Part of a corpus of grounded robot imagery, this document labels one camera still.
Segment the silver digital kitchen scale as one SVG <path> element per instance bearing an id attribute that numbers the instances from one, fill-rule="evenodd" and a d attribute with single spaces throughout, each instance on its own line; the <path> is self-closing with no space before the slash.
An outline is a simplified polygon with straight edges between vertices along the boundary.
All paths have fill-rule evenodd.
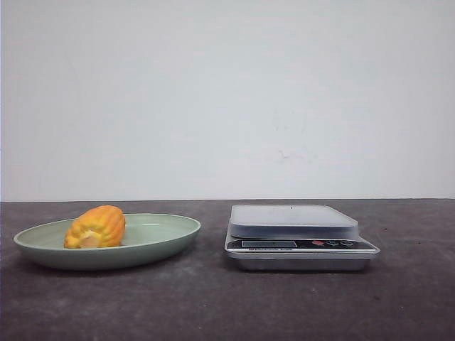
<path id="1" fill-rule="evenodd" d="M 234 205 L 225 252 L 248 271 L 360 271 L 380 249 L 327 205 Z"/>

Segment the green shallow plate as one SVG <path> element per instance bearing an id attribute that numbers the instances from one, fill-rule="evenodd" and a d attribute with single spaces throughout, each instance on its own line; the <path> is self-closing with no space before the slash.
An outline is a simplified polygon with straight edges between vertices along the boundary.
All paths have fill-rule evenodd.
<path id="1" fill-rule="evenodd" d="M 14 236 L 22 255 L 52 269 L 101 271 L 150 264 L 185 250 L 196 239 L 201 223 L 169 214 L 126 214 L 126 229 L 118 247 L 66 249 L 63 241 L 71 219 L 31 227 Z"/>

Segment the yellow corn cob piece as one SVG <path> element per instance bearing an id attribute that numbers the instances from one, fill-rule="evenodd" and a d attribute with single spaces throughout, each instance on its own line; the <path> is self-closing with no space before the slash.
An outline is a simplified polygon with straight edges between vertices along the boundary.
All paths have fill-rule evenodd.
<path id="1" fill-rule="evenodd" d="M 67 232 L 66 249 L 118 247 L 126 228 L 122 210 L 113 205 L 94 207 L 75 219 Z"/>

